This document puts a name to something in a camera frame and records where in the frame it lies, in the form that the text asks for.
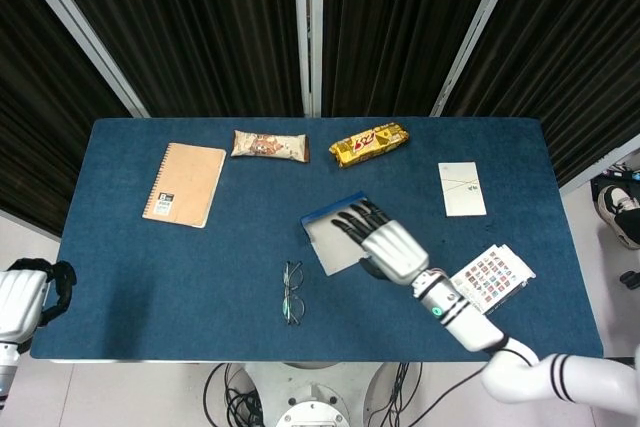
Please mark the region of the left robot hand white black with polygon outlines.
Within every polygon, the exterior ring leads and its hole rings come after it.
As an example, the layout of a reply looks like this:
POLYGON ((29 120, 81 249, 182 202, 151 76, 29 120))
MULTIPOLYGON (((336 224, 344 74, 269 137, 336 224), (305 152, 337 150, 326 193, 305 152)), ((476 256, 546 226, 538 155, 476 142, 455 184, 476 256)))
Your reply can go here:
POLYGON ((76 272, 70 263, 22 258, 1 272, 1 342, 22 344, 64 314, 76 272))

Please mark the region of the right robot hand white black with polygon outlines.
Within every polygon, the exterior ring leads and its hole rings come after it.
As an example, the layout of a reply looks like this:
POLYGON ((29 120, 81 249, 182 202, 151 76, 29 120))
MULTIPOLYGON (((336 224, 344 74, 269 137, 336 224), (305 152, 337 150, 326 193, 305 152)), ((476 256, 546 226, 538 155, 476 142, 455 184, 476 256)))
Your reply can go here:
POLYGON ((366 253, 378 278, 409 285, 429 268, 426 250, 398 221, 367 199, 339 211, 331 224, 366 253))

